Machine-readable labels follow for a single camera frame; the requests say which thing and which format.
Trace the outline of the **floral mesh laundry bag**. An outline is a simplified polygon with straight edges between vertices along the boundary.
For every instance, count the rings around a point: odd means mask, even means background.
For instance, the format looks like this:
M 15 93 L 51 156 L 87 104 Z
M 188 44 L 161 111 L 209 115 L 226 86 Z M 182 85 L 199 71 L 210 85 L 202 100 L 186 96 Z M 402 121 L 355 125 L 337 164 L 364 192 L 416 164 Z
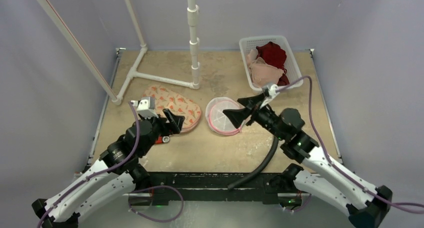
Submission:
M 193 130 L 201 119 L 202 110 L 197 103 L 167 87 L 151 85 L 143 92 L 143 97 L 145 96 L 155 99 L 155 110 L 158 114 L 164 115 L 162 110 L 169 109 L 175 115 L 184 116 L 182 133 Z

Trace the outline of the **white mesh laundry bag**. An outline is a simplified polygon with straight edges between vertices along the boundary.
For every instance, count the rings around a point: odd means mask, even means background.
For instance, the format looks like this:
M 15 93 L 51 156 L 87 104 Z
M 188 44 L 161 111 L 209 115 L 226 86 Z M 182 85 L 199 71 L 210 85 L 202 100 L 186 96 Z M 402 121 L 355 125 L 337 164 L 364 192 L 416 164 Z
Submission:
M 205 118 L 208 126 L 214 132 L 232 136 L 241 132 L 241 127 L 236 128 L 223 113 L 226 109 L 241 109 L 241 105 L 228 97 L 216 97 L 206 106 Z

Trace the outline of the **beige tan bra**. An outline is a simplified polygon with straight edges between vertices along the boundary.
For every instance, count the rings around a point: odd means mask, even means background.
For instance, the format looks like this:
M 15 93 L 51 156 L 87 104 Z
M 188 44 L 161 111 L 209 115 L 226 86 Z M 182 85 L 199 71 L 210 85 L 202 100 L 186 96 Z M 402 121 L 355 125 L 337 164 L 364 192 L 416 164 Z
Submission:
M 263 87 L 268 83 L 277 84 L 278 79 L 283 75 L 283 70 L 268 65 L 259 57 L 248 67 L 252 83 L 256 87 Z

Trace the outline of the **dark red bra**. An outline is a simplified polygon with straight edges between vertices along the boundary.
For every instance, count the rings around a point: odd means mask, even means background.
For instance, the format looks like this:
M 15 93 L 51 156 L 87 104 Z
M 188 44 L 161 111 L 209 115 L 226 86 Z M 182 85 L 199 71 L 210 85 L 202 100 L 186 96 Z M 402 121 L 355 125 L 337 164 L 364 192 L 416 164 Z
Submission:
M 266 64 L 281 69 L 283 74 L 286 74 L 287 70 L 284 66 L 287 54 L 278 44 L 270 41 L 263 46 L 257 46 L 256 50 L 258 52 L 257 57 L 261 57 Z
M 277 82 L 277 85 L 278 86 L 287 86 L 287 85 L 289 85 L 290 84 L 290 81 L 289 81 L 289 79 L 288 79 L 288 77 L 285 75 L 285 74 L 283 74 L 279 79 L 278 79 L 278 82 Z

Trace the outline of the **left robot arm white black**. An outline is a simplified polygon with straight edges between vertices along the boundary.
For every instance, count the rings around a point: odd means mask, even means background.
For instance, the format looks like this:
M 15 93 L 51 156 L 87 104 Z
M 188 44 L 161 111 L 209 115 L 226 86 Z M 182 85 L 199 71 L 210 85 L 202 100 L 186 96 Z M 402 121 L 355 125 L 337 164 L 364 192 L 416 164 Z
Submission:
M 160 137 L 179 134 L 185 118 L 168 109 L 162 117 L 140 101 L 131 110 L 134 123 L 79 178 L 57 195 L 32 203 L 38 228 L 77 228 L 118 197 L 155 189 L 139 159 Z

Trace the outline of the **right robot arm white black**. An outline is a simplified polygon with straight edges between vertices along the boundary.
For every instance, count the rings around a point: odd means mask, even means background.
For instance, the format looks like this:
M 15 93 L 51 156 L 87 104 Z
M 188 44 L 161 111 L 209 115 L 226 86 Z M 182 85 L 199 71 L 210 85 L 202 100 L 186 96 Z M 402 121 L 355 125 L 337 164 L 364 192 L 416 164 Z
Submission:
M 347 215 L 356 228 L 377 228 L 390 210 L 380 199 L 391 200 L 393 193 L 386 186 L 361 179 L 330 157 L 316 140 L 302 130 L 305 122 L 297 109 L 286 108 L 277 115 L 269 105 L 262 106 L 263 94 L 240 98 L 243 109 L 225 109 L 231 123 L 239 128 L 245 120 L 256 122 L 283 141 L 281 149 L 296 161 L 281 177 L 281 186 L 288 192 L 296 188 L 314 195 Z

